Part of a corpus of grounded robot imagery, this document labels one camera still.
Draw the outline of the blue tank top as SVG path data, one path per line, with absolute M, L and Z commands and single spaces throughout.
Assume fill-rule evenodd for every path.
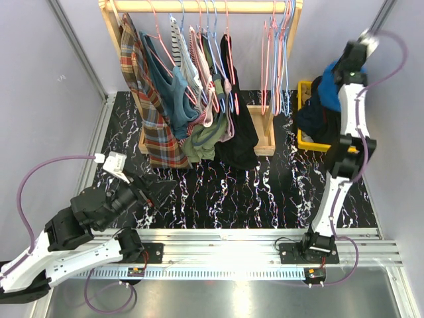
M 317 91 L 322 106 L 330 111 L 340 114 L 341 103 L 338 98 L 338 90 L 334 83 L 334 76 L 332 73 L 337 62 L 338 60 L 334 60 L 325 68 Z

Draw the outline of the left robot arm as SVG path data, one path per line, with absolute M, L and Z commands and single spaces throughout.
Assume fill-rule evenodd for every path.
M 174 180 L 154 175 L 131 176 L 115 191 L 85 188 L 70 206 L 59 211 L 17 259 L 1 263 L 1 303 L 22 304 L 38 300 L 72 276 L 110 263 L 135 263 L 145 247 L 135 229 L 125 227 L 112 238 L 79 252 L 135 205 L 159 208 L 177 186 Z

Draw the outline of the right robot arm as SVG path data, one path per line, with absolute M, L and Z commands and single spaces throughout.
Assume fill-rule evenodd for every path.
M 340 135 L 326 153 L 326 184 L 319 210 L 299 243 L 299 255 L 308 263 L 318 263 L 337 251 L 336 227 L 345 197 L 376 149 L 366 125 L 367 75 L 362 71 L 378 42 L 347 42 L 331 73 L 341 102 Z

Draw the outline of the pink wire hanger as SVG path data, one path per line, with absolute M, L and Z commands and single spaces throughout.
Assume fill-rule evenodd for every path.
M 276 13 L 276 1 L 273 1 L 272 15 L 270 23 L 264 21 L 262 30 L 262 50 L 261 50 L 261 114 L 266 113 L 266 101 L 268 94 L 268 74 L 270 65 L 270 39 L 272 33 L 272 23 Z

